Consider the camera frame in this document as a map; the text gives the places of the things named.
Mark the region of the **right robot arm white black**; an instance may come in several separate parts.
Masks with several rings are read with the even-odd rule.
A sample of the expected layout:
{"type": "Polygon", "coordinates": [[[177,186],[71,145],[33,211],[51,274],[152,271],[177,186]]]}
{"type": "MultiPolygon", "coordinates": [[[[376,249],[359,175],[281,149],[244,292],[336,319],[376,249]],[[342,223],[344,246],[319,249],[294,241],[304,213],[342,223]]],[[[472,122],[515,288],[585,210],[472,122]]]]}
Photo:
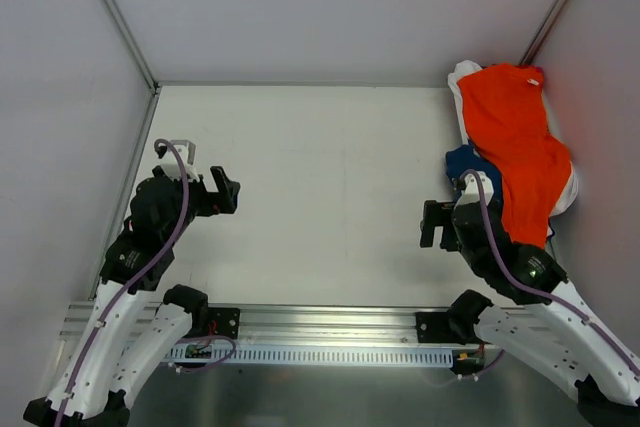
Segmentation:
{"type": "Polygon", "coordinates": [[[513,244],[499,222],[501,206],[428,200],[420,245],[462,255],[474,274],[543,325],[516,320],[477,291],[464,291],[435,327],[416,320],[423,343],[492,344],[546,377],[577,404],[592,426],[639,423],[639,357],[590,309],[545,250],[513,244]]]}

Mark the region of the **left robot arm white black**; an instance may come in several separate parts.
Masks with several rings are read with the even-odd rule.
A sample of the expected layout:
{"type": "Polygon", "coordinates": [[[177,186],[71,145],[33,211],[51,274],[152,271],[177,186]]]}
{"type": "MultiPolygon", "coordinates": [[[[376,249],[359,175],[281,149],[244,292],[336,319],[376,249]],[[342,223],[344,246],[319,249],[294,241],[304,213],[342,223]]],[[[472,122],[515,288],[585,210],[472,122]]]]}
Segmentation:
{"type": "Polygon", "coordinates": [[[210,170],[215,190],[207,189],[191,141],[158,139],[154,150],[159,163],[136,187],[105,253],[91,316],[69,364],[49,393],[24,410],[32,425],[125,426],[142,387],[175,345],[202,350],[221,340],[229,346],[225,359],[236,351],[236,332],[214,315],[207,294],[185,285],[167,290],[150,326],[129,339],[186,228],[198,217],[234,214],[240,191],[219,166],[210,170]]]}

